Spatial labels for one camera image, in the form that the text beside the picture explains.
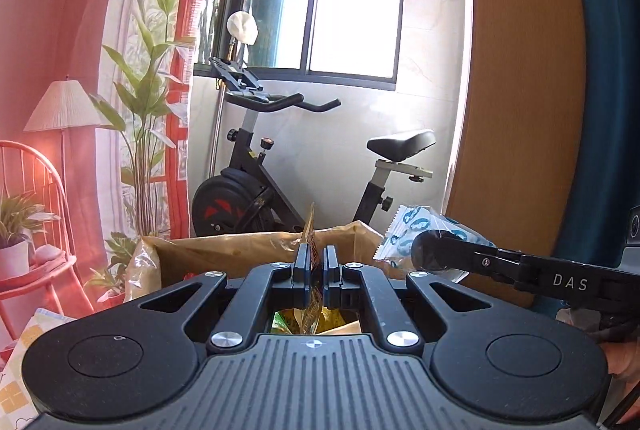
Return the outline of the person's hand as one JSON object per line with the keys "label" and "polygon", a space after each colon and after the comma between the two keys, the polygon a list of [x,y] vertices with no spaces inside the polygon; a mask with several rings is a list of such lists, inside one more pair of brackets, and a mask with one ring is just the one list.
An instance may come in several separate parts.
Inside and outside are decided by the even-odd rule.
{"label": "person's hand", "polygon": [[600,344],[612,376],[602,416],[611,413],[615,406],[639,383],[639,339],[626,342]]}

